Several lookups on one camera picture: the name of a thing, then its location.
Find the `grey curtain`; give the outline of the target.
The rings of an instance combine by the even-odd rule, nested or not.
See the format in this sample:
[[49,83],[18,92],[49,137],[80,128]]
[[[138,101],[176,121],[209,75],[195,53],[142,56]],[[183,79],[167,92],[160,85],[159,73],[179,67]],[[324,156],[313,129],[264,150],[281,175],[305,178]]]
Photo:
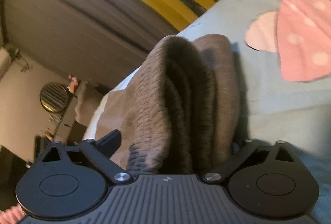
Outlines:
[[[198,18],[207,11],[180,1]],[[179,32],[141,0],[1,0],[4,43],[59,74],[108,87]]]

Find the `light blue mushroom bedsheet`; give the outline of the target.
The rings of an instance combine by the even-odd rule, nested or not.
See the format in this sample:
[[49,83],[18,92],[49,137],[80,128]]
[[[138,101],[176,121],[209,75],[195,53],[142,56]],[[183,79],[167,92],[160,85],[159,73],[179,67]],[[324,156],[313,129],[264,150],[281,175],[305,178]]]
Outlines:
[[[284,0],[220,0],[182,36],[225,34],[232,42],[242,79],[244,108],[240,131],[252,138],[290,142],[319,186],[311,216],[301,223],[330,223],[330,77],[286,81],[281,54],[263,46],[249,48],[252,37],[277,36],[278,11]],[[266,31],[262,24],[266,22]]]

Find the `grey sweatpants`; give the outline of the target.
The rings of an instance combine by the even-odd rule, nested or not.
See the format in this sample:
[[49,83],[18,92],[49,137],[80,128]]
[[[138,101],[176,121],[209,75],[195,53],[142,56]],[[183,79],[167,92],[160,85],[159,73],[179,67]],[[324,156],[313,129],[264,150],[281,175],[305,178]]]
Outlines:
[[203,174],[229,157],[239,114],[229,40],[167,36],[125,89],[108,93],[95,137],[121,132],[112,161],[132,176]]

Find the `round gold mirror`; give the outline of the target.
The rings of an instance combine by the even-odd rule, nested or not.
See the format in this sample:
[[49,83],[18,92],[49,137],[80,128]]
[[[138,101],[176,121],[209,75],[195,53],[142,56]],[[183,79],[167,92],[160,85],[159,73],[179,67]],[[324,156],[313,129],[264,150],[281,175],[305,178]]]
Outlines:
[[67,108],[69,96],[64,85],[58,82],[50,82],[41,89],[39,100],[47,112],[58,114]]

